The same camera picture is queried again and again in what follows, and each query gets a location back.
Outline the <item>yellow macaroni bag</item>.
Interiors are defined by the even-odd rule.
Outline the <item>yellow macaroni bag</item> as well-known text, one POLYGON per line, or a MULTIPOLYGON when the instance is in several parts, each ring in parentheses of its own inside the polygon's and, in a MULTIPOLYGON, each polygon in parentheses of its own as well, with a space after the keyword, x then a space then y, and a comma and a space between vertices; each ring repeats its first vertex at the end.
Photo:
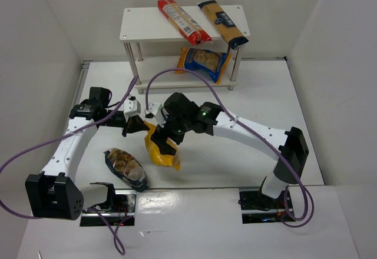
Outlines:
POLYGON ((178 147, 176 146, 176 144, 171 139, 168 138, 167 139, 168 145, 172 146, 176 150, 176 153, 174 155, 163 155, 160 152, 160 149, 158 148, 158 146, 151 140, 152 133, 156 129, 156 126, 147 121, 145 121, 144 124, 149 127, 149 130, 147 131, 147 135, 144 138, 144 142, 145 142, 146 150, 149 154, 149 157, 152 163, 157 166, 171 167, 179 171, 181 164, 180 164, 180 159, 178 155, 178 147))

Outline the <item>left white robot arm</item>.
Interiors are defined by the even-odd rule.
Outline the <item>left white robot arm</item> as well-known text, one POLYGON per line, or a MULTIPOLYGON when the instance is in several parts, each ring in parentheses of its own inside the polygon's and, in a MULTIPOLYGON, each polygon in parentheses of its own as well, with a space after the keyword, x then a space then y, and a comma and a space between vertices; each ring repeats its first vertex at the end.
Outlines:
POLYGON ((120 203, 113 184, 92 182, 78 188, 75 178, 88 144, 99 127, 117 127, 122 135, 147 131, 140 118, 141 105, 128 95, 110 110, 112 92, 102 87, 90 88, 89 97, 70 111, 66 138, 57 147, 48 164, 39 174, 31 174, 25 188, 36 218, 76 220, 83 210, 100 207, 106 211, 120 203))

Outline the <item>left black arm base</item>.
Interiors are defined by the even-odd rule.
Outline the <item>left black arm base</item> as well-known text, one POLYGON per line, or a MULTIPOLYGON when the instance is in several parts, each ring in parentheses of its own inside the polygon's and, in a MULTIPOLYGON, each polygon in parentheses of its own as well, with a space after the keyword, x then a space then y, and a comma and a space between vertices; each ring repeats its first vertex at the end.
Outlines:
MULTIPOLYGON (((115 190, 114 203, 108 206, 97 205, 94 208, 101 213, 110 226, 134 226, 137 192, 134 190, 115 190)), ((85 210, 80 218, 80 227, 104 227, 105 223, 95 212, 85 210)))

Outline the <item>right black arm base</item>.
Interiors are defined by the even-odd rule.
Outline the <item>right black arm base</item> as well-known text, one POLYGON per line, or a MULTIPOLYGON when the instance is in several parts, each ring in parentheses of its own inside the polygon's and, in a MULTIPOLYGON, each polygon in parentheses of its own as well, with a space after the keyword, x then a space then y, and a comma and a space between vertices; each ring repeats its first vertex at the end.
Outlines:
POLYGON ((256 189, 239 190, 238 204, 243 224, 280 223, 282 218, 294 222, 287 214, 284 192, 277 199, 272 199, 256 189))

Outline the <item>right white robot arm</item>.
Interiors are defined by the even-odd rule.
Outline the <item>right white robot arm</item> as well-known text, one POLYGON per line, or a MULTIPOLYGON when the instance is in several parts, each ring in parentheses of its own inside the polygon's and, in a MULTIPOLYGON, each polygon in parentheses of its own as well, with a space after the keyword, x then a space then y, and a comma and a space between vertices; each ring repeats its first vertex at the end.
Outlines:
POLYGON ((260 193, 277 199, 289 184, 297 184, 309 155, 309 148, 301 129, 276 129, 227 112, 221 105, 205 102, 198 106, 184 94, 175 92, 163 103, 151 102, 145 111, 147 118, 155 118, 158 126, 151 139, 161 154, 174 155, 185 133, 193 131, 215 137, 228 138, 248 145, 276 160, 271 173, 263 180, 260 193))

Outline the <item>dark mixed pasta bag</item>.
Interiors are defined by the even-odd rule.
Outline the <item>dark mixed pasta bag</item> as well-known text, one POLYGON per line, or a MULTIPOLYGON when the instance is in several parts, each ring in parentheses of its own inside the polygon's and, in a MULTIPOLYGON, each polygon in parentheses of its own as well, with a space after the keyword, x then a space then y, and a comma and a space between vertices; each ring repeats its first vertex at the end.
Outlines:
POLYGON ((104 152, 104 158, 109 170, 132 189, 144 192, 148 188, 147 174, 131 154, 118 148, 110 148, 104 152))

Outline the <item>blue yellow pasta bag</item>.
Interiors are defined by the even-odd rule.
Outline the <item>blue yellow pasta bag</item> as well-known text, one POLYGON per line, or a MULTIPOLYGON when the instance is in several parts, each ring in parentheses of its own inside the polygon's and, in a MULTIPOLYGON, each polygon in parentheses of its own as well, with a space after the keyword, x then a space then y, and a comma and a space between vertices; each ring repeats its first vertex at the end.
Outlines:
POLYGON ((182 69, 191 71, 203 70, 212 81, 219 85, 224 71, 232 58, 232 54, 213 52, 208 49, 182 48, 175 73, 183 73, 182 69))

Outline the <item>white two-tier shelf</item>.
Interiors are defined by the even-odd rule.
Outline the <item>white two-tier shelf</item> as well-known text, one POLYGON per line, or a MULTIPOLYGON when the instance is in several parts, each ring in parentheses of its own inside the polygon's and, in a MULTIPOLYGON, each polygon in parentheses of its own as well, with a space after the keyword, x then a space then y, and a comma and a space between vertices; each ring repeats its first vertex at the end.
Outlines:
MULTIPOLYGON (((228 48, 199 7, 186 6, 185 10, 212 38, 210 42, 200 44, 200 49, 231 52, 234 61, 228 63, 219 86, 233 90, 244 48, 240 47, 237 51, 228 48)), ((176 67, 181 48, 190 46, 156 7, 126 8, 120 40, 129 59, 129 69, 138 76, 135 87, 139 94, 146 90, 149 80, 156 73, 176 67)))

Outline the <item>red spaghetti package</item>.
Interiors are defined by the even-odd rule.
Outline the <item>red spaghetti package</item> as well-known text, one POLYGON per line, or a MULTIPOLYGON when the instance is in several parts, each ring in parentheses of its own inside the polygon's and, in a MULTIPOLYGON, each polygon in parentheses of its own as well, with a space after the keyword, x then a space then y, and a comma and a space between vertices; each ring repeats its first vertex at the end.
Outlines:
POLYGON ((169 23, 192 46, 211 42, 211 36, 175 0, 158 0, 157 6, 169 23))

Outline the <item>tan and blue spaghetti package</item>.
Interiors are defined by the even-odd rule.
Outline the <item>tan and blue spaghetti package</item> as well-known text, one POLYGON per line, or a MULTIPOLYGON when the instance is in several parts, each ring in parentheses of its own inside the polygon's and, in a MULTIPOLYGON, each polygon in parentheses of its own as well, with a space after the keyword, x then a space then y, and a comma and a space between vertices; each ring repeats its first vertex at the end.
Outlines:
POLYGON ((225 40, 230 49, 237 50, 248 43, 249 40, 242 34, 231 17, 228 16, 217 1, 205 1, 197 4, 197 6, 225 40))

